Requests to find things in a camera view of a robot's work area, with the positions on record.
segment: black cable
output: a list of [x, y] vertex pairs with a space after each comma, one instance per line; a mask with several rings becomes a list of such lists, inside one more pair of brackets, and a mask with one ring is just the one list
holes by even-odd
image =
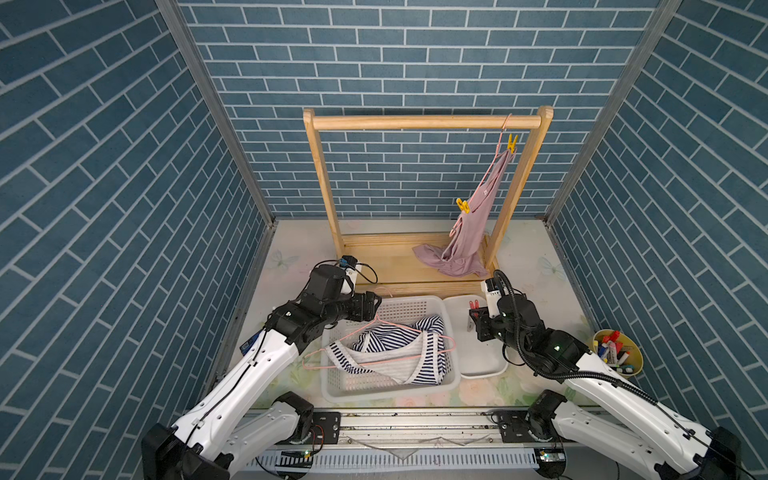
[[507, 278], [506, 273], [502, 272], [501, 270], [494, 270], [493, 278], [498, 282], [499, 287], [502, 288], [502, 295], [509, 295], [512, 298], [512, 310], [515, 314], [515, 318], [513, 320], [516, 323], [519, 323], [518, 319], [520, 319], [520, 311], [518, 310], [518, 302], [515, 299], [515, 289], [512, 288], [512, 283], [509, 281], [509, 278]]
[[[259, 348], [256, 350], [256, 355], [253, 357], [253, 360], [256, 360], [256, 357], [259, 355], [259, 351], [261, 350], [261, 347], [264, 346], [264, 340], [266, 339], [266, 330], [264, 328], [262, 328], [259, 335], [261, 336], [261, 343], [259, 344]], [[232, 385], [232, 388], [230, 389], [230, 391], [227, 392], [223, 397], [221, 397], [219, 399], [219, 401], [216, 402], [216, 404], [214, 404], [214, 406], [210, 407], [208, 409], [208, 411], [205, 412], [205, 414], [203, 414], [202, 417], [200, 417], [200, 421], [199, 422], [202, 422], [203, 420], [205, 420], [205, 418], [208, 416], [208, 414], [211, 413], [213, 410], [215, 410], [216, 407], [218, 407], [224, 401], [224, 399], [226, 397], [228, 397], [237, 388], [237, 385], [240, 384], [240, 380], [243, 379], [243, 377], [245, 376], [245, 374], [246, 374], [246, 372], [248, 371], [249, 368], [250, 368], [250, 364], [248, 364], [245, 367], [243, 372], [237, 378], [237, 381], [235, 382], [235, 384]], [[190, 432], [189, 436], [187, 437], [187, 441], [184, 442], [184, 444], [186, 446], [191, 446], [189, 443], [190, 443], [190, 440], [192, 439], [192, 435], [194, 434], [195, 430], [197, 430], [197, 425], [193, 425], [192, 431]]]
[[324, 263], [328, 263], [328, 262], [334, 262], [334, 263], [338, 263], [338, 262], [339, 262], [339, 260], [338, 260], [338, 259], [336, 259], [336, 258], [329, 258], [328, 260], [323, 260], [323, 261], [317, 262], [317, 263], [315, 263], [315, 266], [313, 266], [313, 267], [312, 267], [312, 270], [314, 270], [314, 269], [316, 269], [318, 266], [320, 266], [320, 265], [323, 265]]
[[[675, 419], [675, 418], [674, 418], [672, 415], [670, 415], [670, 414], [669, 414], [669, 412], [667, 412], [667, 410], [664, 410], [663, 408], [661, 408], [661, 406], [660, 406], [660, 405], [658, 405], [658, 403], [656, 404], [656, 407], [657, 407], [659, 410], [661, 410], [661, 412], [662, 412], [663, 414], [665, 414], [669, 420], [672, 420], [672, 422], [673, 422], [675, 425], [677, 425], [677, 427], [678, 427], [679, 429], [683, 430], [683, 432], [686, 432], [686, 433], [688, 434], [688, 436], [690, 436], [692, 439], [694, 439], [694, 440], [696, 440], [697, 442], [699, 442], [701, 445], [704, 445], [705, 447], [707, 447], [707, 449], [710, 449], [710, 445], [711, 445], [711, 442], [710, 442], [710, 445], [707, 445], [706, 443], [702, 442], [702, 441], [701, 441], [701, 440], [700, 440], [698, 437], [696, 437], [696, 436], [695, 436], [693, 433], [691, 433], [691, 431], [690, 431], [689, 429], [686, 429], [685, 427], [683, 427], [683, 426], [680, 424], [680, 422], [678, 422], [678, 421], [677, 421], [677, 419]], [[726, 456], [725, 456], [725, 455], [723, 455], [722, 453], [718, 452], [717, 450], [715, 450], [715, 449], [711, 449], [711, 450], [712, 450], [712, 452], [716, 453], [716, 454], [717, 454], [717, 455], [718, 455], [720, 458], [722, 458], [722, 459], [723, 459], [723, 460], [725, 460], [726, 462], [730, 463], [731, 465], [735, 466], [736, 468], [738, 468], [738, 469], [739, 469], [739, 470], [741, 470], [742, 472], [744, 472], [744, 473], [746, 473], [747, 475], [749, 475], [749, 476], [752, 478], [752, 480], [756, 480], [756, 479], [755, 479], [755, 475], [752, 475], [751, 473], [749, 473], [749, 472], [748, 472], [748, 471], [747, 471], [747, 470], [746, 470], [744, 467], [742, 467], [741, 465], [738, 465], [736, 462], [734, 462], [734, 461], [733, 461], [733, 460], [731, 460], [730, 458], [726, 457]]]
[[280, 480], [286, 480], [286, 478], [288, 478], [288, 475], [286, 475], [285, 477], [281, 477], [280, 475], [278, 475], [276, 473], [276, 471], [275, 472], [270, 472], [269, 470], [264, 468], [264, 465], [261, 465], [261, 462], [259, 462], [259, 457], [254, 458], [254, 460], [256, 460], [256, 463], [261, 467], [262, 470], [264, 470], [266, 473], [272, 475], [273, 477], [277, 477]]
[[596, 379], [601, 380], [610, 383], [613, 386], [621, 387], [625, 390], [627, 390], [630, 393], [635, 394], [636, 396], [639, 396], [646, 402], [650, 403], [651, 405], [658, 408], [663, 414], [665, 414], [669, 420], [671, 420], [675, 425], [677, 425], [678, 428], [682, 429], [684, 432], [686, 432], [692, 439], [699, 442], [701, 445], [707, 447], [707, 449], [711, 450], [715, 454], [717, 454], [719, 457], [721, 457], [726, 462], [730, 463], [731, 465], [735, 466], [742, 472], [746, 473], [752, 480], [756, 480], [755, 476], [749, 473], [744, 467], [737, 464], [730, 458], [726, 457], [722, 453], [718, 452], [715, 449], [710, 449], [710, 446], [706, 443], [704, 443], [701, 439], [696, 437], [690, 430], [686, 429], [684, 426], [680, 424], [672, 415], [670, 415], [666, 410], [664, 410], [660, 405], [658, 400], [656, 400], [654, 397], [652, 397], [647, 392], [644, 392], [642, 389], [632, 385], [631, 383], [624, 382], [621, 379], [614, 378], [609, 375], [605, 375], [604, 373], [599, 372], [576, 372], [576, 373], [559, 373], [559, 374], [552, 374], [548, 372], [544, 372], [543, 370], [540, 370], [539, 368], [533, 366], [531, 364], [530, 359], [525, 355], [522, 345], [520, 343], [520, 322], [518, 320], [515, 321], [515, 345], [517, 346], [518, 354], [520, 355], [520, 358], [522, 361], [531, 368], [531, 370], [534, 371], [534, 373], [550, 380], [568, 380], [568, 379]]
[[371, 271], [373, 272], [373, 274], [376, 276], [376, 281], [375, 281], [375, 282], [372, 282], [370, 278], [368, 278], [367, 276], [363, 275], [363, 274], [362, 274], [362, 272], [358, 271], [357, 273], [358, 273], [358, 274], [359, 274], [359, 275], [360, 275], [362, 278], [364, 278], [364, 279], [368, 280], [368, 283], [378, 283], [378, 282], [379, 282], [379, 274], [378, 274], [378, 273], [376, 273], [376, 271], [373, 269], [373, 267], [372, 267], [372, 266], [370, 266], [368, 263], [362, 263], [362, 262], [358, 262], [357, 264], [358, 264], [358, 265], [367, 266], [368, 268], [370, 268], [370, 269], [371, 269]]
[[326, 432], [325, 432], [325, 430], [323, 430], [323, 427], [321, 427], [320, 425], [312, 424], [311, 428], [315, 428], [315, 427], [320, 429], [320, 435], [321, 435], [320, 436], [320, 448], [315, 450], [315, 441], [313, 439], [312, 440], [312, 453], [310, 453], [310, 457], [313, 457], [313, 456], [317, 455], [318, 453], [322, 452], [323, 451], [323, 446], [326, 444]]
[[514, 366], [525, 366], [524, 363], [515, 363], [515, 362], [510, 362], [509, 361], [509, 359], [507, 358], [507, 344], [506, 343], [502, 343], [502, 356], [504, 357], [504, 360], [507, 361], [507, 363], [510, 363], [510, 364], [512, 364]]

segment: white plastic basket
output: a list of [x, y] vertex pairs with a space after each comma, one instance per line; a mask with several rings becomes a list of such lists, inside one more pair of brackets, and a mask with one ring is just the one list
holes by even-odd
[[[424, 295], [384, 299], [378, 313], [382, 320], [405, 324], [418, 322], [425, 316], [440, 315], [445, 328], [443, 335], [453, 337], [448, 311], [445, 304], [437, 296]], [[361, 326], [359, 322], [342, 320], [334, 328], [323, 332], [323, 345], [329, 345]], [[360, 334], [362, 331], [343, 340], [342, 344], [351, 346]], [[450, 340], [446, 340], [445, 348], [451, 348], [453, 345], [450, 343]], [[423, 396], [445, 392], [456, 388], [462, 379], [459, 374], [456, 350], [454, 349], [445, 355], [448, 360], [448, 372], [440, 385], [398, 385], [394, 380], [380, 373], [351, 375], [341, 369], [323, 369], [320, 370], [320, 390], [326, 400], [334, 403], [388, 399], [398, 396]], [[324, 353], [321, 364], [329, 366], [333, 363]]]

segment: wooden frame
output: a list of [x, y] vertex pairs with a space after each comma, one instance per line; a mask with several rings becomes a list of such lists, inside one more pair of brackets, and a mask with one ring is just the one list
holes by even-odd
[[[328, 168], [320, 141], [321, 131], [348, 130], [401, 130], [401, 129], [449, 129], [449, 128], [492, 128], [501, 129], [505, 125], [509, 130], [528, 130], [520, 161], [504, 200], [502, 211], [496, 221], [493, 234], [485, 236], [478, 250], [488, 271], [498, 267], [496, 253], [509, 227], [509, 221], [525, 181], [531, 173], [541, 144], [549, 130], [554, 110], [552, 107], [540, 107], [536, 115], [517, 115], [507, 119], [504, 115], [383, 115], [383, 116], [334, 116], [316, 117], [311, 108], [304, 110], [304, 126], [310, 141], [312, 159], [323, 194], [330, 223], [336, 255], [354, 255], [363, 262], [370, 263], [379, 273], [379, 285], [383, 285], [393, 295], [431, 294], [440, 297], [477, 293], [480, 291], [480, 276], [446, 276], [437, 270], [421, 264], [413, 252], [413, 247], [422, 243], [443, 246], [448, 245], [447, 233], [386, 233], [366, 235], [342, 235], [339, 218], [333, 203]], [[370, 290], [371, 286], [360, 280], [357, 286], [361, 290]]]

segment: metal frame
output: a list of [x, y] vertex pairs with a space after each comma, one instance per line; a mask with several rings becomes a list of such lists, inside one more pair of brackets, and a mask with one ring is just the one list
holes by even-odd
[[[491, 421], [489, 412], [528, 407], [441, 407], [441, 408], [376, 408], [315, 409], [315, 412], [341, 413], [339, 442], [324, 449], [455, 449], [457, 447], [504, 449], [510, 447], [560, 446], [552, 442], [504, 443], [502, 434]], [[620, 425], [601, 407], [580, 407], [601, 419]], [[252, 409], [243, 417], [248, 421], [266, 410]], [[576, 445], [565, 442], [565, 445]], [[291, 445], [273, 445], [269, 450], [290, 450]]]
[[184, 14], [181, 13], [178, 2], [176, 0], [156, 0], [156, 3], [171, 36], [176, 41], [176, 46], [179, 48], [181, 56], [184, 57], [184, 61], [190, 69], [195, 85], [200, 90], [200, 94], [203, 95], [203, 100], [208, 106], [216, 126], [219, 128], [219, 133], [221, 133], [224, 143], [227, 144], [227, 148], [230, 150], [235, 165], [237, 165], [237, 170], [243, 176], [246, 187], [256, 203], [256, 207], [261, 212], [261, 216], [264, 217], [266, 225], [271, 227], [274, 224], [275, 217], [272, 215], [270, 205], [266, 202], [266, 198], [264, 198], [259, 188], [256, 176], [253, 174], [253, 169], [250, 167], [248, 158], [243, 150], [243, 145], [240, 144], [230, 117], [221, 103], [221, 98], [216, 91], [216, 87], [214, 87], [214, 82], [210, 78], [203, 57], [197, 49], [197, 44], [192, 37], [192, 32], [189, 26], [187, 26], [187, 22], [184, 20]]
[[563, 209], [568, 196], [576, 187], [578, 179], [581, 174], [584, 173], [584, 169], [589, 165], [592, 155], [597, 150], [598, 145], [603, 140], [608, 128], [613, 123], [616, 114], [619, 112], [621, 105], [624, 103], [624, 99], [632, 89], [637, 77], [640, 76], [640, 72], [645, 66], [645, 62], [650, 58], [650, 54], [653, 53], [654, 48], [659, 43], [661, 34], [667, 29], [674, 13], [677, 12], [677, 7], [680, 6], [682, 0], [660, 0], [659, 5], [654, 10], [654, 13], [650, 16], [648, 24], [643, 32], [643, 37], [634, 48], [631, 55], [627, 59], [627, 64], [624, 66], [624, 70], [621, 72], [621, 76], [616, 81], [611, 95], [608, 97], [605, 106], [598, 117], [594, 121], [592, 130], [587, 134], [584, 139], [584, 143], [581, 145], [576, 160], [574, 161], [571, 169], [565, 175], [563, 184], [560, 187], [557, 195], [554, 196], [552, 203], [547, 209], [545, 214], [545, 222], [554, 223], [554, 220], [560, 214], [560, 210]]
[[214, 383], [221, 380], [229, 369], [232, 353], [237, 348], [237, 338], [240, 336], [240, 331], [243, 329], [245, 315], [248, 313], [250, 302], [253, 299], [253, 292], [256, 291], [256, 285], [259, 283], [261, 270], [264, 268], [266, 255], [270, 252], [270, 246], [272, 245], [272, 239], [275, 236], [276, 230], [277, 222], [264, 230], [259, 243], [259, 248], [253, 256], [253, 261], [250, 264], [248, 274], [243, 282], [243, 288], [240, 289], [240, 296], [237, 298], [235, 310], [232, 312], [232, 318], [227, 325], [227, 329], [224, 331], [221, 345], [214, 358], [213, 366], [205, 381], [205, 386], [200, 393], [201, 398], [210, 392], [214, 387]]

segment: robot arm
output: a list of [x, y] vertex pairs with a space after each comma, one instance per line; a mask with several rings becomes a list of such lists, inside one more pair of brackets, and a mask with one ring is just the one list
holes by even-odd
[[709, 431], [684, 418], [608, 368], [570, 334], [546, 328], [533, 302], [512, 289], [500, 270], [492, 283], [484, 290], [501, 292], [488, 299], [500, 314], [473, 313], [478, 339], [500, 339], [517, 349], [535, 375], [565, 383], [625, 425], [607, 422], [545, 390], [528, 412], [535, 436], [577, 441], [648, 480], [738, 478], [740, 441], [734, 434], [722, 428]]
[[360, 265], [344, 256], [340, 266], [318, 265], [296, 300], [277, 307], [256, 342], [221, 382], [170, 428], [156, 424], [142, 439], [148, 480], [227, 479], [266, 447], [304, 440], [313, 406], [289, 392], [237, 428], [253, 402], [326, 326], [341, 319], [373, 320], [381, 297], [354, 293]]

